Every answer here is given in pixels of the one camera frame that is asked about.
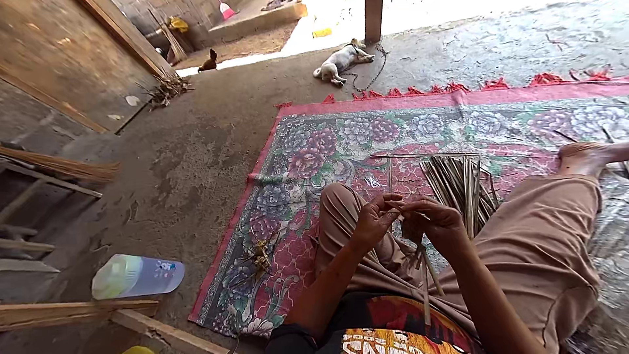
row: knee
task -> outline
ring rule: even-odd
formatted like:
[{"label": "knee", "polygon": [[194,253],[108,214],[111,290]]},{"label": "knee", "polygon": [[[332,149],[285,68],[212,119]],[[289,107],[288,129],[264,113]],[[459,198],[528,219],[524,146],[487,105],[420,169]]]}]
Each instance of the knee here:
[{"label": "knee", "polygon": [[321,197],[323,196],[329,196],[329,195],[334,195],[337,193],[343,193],[342,191],[347,190],[349,191],[349,188],[344,185],[343,183],[339,183],[339,182],[333,182],[330,183],[329,185],[325,186],[323,188],[323,191],[321,191]]},{"label": "knee", "polygon": [[342,196],[351,194],[351,192],[350,188],[343,183],[330,183],[321,191],[320,203],[322,205],[334,204],[335,201],[343,199]]}]

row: wooden door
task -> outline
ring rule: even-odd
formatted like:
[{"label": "wooden door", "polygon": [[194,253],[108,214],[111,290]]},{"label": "wooden door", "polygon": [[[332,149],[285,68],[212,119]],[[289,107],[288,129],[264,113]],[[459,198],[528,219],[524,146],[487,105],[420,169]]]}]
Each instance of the wooden door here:
[{"label": "wooden door", "polygon": [[0,0],[0,77],[96,131],[116,131],[155,78],[76,0]]}]

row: black shirt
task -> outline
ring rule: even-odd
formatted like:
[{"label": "black shirt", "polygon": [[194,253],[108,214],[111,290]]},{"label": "black shirt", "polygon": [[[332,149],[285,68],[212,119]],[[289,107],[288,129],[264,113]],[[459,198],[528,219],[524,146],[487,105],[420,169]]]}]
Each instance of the black shirt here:
[{"label": "black shirt", "polygon": [[480,344],[449,318],[396,295],[351,292],[341,299],[322,340],[298,324],[271,332],[266,354],[484,354]]}]

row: white dog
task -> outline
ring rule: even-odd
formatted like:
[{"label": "white dog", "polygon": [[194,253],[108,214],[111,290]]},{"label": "white dog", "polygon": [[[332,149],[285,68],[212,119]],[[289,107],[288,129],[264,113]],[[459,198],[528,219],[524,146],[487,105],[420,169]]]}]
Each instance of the white dog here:
[{"label": "white dog", "polygon": [[365,48],[365,45],[361,44],[355,38],[352,39],[351,43],[332,53],[328,60],[323,62],[321,67],[316,68],[313,72],[313,76],[320,77],[324,81],[330,81],[339,87],[343,87],[347,79],[340,77],[338,75],[339,72],[343,72],[343,70],[347,69],[352,64],[374,61],[375,55],[367,54],[361,48]]}]

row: sunlit ground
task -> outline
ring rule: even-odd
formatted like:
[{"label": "sunlit ground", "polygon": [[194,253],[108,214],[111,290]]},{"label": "sunlit ground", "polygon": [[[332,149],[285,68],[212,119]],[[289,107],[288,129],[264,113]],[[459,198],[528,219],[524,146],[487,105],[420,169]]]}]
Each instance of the sunlit ground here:
[{"label": "sunlit ground", "polygon": [[[548,4],[562,2],[557,0],[384,0],[382,34],[389,35],[415,28],[438,26],[478,16],[499,17],[507,12],[540,9]],[[365,37],[364,0],[303,0],[303,3],[308,7],[308,16],[299,20],[282,50],[226,60],[219,63],[217,69],[333,48],[349,43],[352,38]],[[332,34],[313,38],[313,30],[324,27],[330,27]],[[197,67],[177,70],[177,73],[180,76],[194,75],[197,74]]]}]

